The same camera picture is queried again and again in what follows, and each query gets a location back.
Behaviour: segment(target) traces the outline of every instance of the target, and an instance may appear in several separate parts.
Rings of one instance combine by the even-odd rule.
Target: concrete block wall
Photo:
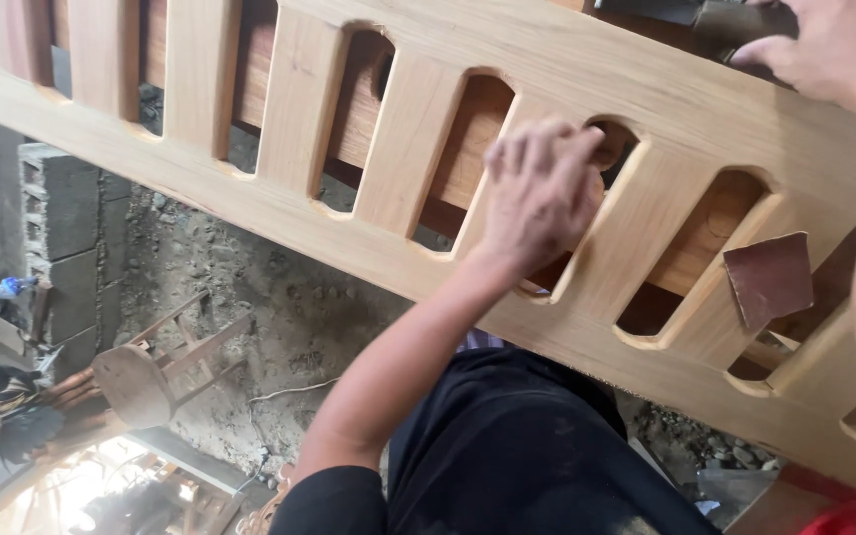
[[[64,347],[61,380],[110,348],[120,326],[130,183],[44,143],[18,154],[26,264],[53,285],[43,335]]]

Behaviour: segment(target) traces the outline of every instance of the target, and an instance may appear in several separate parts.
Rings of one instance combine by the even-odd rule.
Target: plastic bottle
[[[37,282],[38,279],[35,277],[26,277],[24,279],[6,277],[0,282],[0,299],[15,299],[18,297],[18,294],[22,293],[22,290],[35,286]]]

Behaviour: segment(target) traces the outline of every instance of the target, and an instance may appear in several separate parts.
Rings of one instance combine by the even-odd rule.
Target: rocky ground
[[[152,130],[159,128],[160,91],[146,89],[142,94],[145,123]],[[255,137],[234,128],[229,160],[251,171],[256,147]],[[354,191],[323,177],[322,200],[349,211]],[[303,433],[329,388],[283,394],[252,406],[247,400],[339,377],[355,355],[411,305],[145,188],[134,187],[127,218],[130,269],[119,341],[204,289],[212,296],[212,316],[196,310],[189,314],[199,335],[245,314],[255,317],[254,331],[227,344],[214,368],[237,359],[245,359],[247,366],[182,408],[171,424],[201,451],[247,472],[259,465],[262,444],[272,454],[267,472],[295,460]],[[424,230],[419,236],[420,241],[437,239]],[[444,249],[446,244],[435,246]],[[175,344],[178,336],[167,332],[159,345]],[[631,436],[659,458],[691,502],[715,499],[703,487],[714,489],[716,478],[721,482],[745,474],[749,480],[766,481],[768,474],[758,472],[779,464],[757,446],[664,407],[624,392],[617,393],[617,402]],[[716,471],[722,469],[737,471]],[[707,485],[699,484],[702,470],[707,470],[702,472],[709,476]],[[741,496],[722,498],[723,505],[709,513],[720,528],[748,502]]]

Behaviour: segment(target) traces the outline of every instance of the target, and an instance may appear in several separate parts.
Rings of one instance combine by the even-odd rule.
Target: black shirt
[[[377,472],[328,468],[294,486],[272,535],[719,531],[625,441],[592,380],[521,349],[458,353]]]

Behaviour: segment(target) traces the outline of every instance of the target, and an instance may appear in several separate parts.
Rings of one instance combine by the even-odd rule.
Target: chicken
[[[0,457],[15,464],[53,439],[65,423],[65,416],[42,403],[38,371],[21,371],[0,366]]]

